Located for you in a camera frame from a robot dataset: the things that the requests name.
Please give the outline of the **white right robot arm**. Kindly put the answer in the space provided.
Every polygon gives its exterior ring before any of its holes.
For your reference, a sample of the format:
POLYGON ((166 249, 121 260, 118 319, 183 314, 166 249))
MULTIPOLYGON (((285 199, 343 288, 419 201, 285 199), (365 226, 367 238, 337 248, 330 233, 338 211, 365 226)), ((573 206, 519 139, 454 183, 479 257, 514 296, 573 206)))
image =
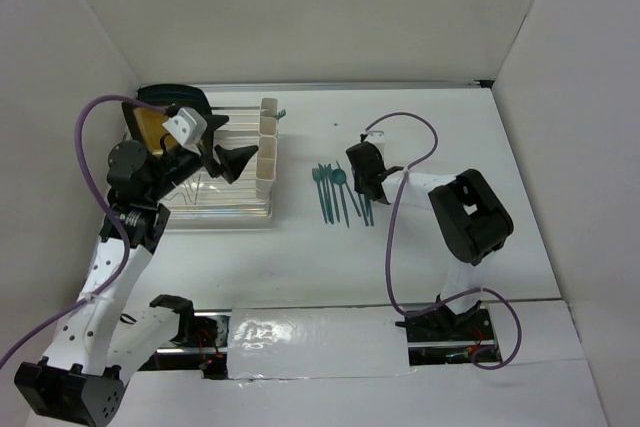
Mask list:
POLYGON ((481 305, 486 265, 504 247, 514 223, 485 177, 476 169, 457 175, 430 175, 410 167, 386 167, 381 151, 363 141, 346 150, 355 189, 366 199, 391 207, 385 247, 385 284, 390 303, 406 319, 431 318, 441 335, 460 338, 481 305), (444 244, 454 258, 436 303, 408 311, 399 304, 392 281, 392 254, 402 205, 433 213, 444 244))

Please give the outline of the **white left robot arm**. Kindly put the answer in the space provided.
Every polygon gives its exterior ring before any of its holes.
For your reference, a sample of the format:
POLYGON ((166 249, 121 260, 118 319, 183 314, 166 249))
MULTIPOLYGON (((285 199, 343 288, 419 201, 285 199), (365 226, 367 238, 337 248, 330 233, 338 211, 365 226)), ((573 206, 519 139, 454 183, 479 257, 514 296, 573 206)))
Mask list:
POLYGON ((124 337, 113 338, 170 217, 162 199, 201 168, 233 183, 256 154, 255 145, 225 149, 216 144, 214 134, 228 120, 182 108, 163 124, 176 143, 162 155, 136 140, 122 141, 110 151, 110 190, 98 198, 107 207, 106 217, 83 290, 42 358, 22 363, 14 377, 35 414, 106 426, 131 377, 158 347, 168 342, 184 346, 196 337, 192 301, 160 294, 124 337))

